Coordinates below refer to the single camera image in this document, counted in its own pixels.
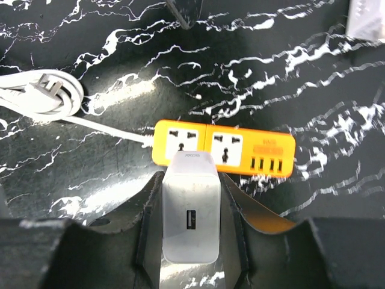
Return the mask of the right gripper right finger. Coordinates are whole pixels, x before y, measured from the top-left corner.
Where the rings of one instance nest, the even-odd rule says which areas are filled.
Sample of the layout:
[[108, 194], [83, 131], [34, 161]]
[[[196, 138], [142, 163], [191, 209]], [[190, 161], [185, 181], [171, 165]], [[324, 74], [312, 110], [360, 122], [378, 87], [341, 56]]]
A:
[[308, 221], [295, 225], [220, 174], [220, 251], [226, 288], [330, 288]]

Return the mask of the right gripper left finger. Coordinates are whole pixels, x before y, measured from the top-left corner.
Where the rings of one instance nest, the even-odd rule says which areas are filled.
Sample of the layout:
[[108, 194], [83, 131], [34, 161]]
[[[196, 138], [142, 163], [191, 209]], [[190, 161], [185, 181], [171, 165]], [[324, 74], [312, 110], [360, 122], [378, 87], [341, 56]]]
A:
[[132, 199], [104, 215], [106, 225], [68, 225], [45, 288], [159, 288], [161, 185], [156, 172]]

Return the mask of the white USB charger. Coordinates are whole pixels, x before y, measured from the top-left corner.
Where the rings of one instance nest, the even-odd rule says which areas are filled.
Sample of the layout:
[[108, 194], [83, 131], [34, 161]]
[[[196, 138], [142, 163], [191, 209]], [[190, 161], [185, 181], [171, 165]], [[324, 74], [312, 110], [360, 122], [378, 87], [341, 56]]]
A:
[[211, 155], [177, 152], [161, 193], [164, 258], [180, 264], [214, 263], [220, 248], [221, 182]]

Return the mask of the orange power strip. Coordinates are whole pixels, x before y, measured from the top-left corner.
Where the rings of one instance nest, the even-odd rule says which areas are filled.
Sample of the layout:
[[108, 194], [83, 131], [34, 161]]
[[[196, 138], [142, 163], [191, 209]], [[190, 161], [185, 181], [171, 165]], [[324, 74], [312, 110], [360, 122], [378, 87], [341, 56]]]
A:
[[286, 178], [293, 172], [295, 147], [294, 137], [286, 133], [160, 120], [152, 160], [174, 174]]

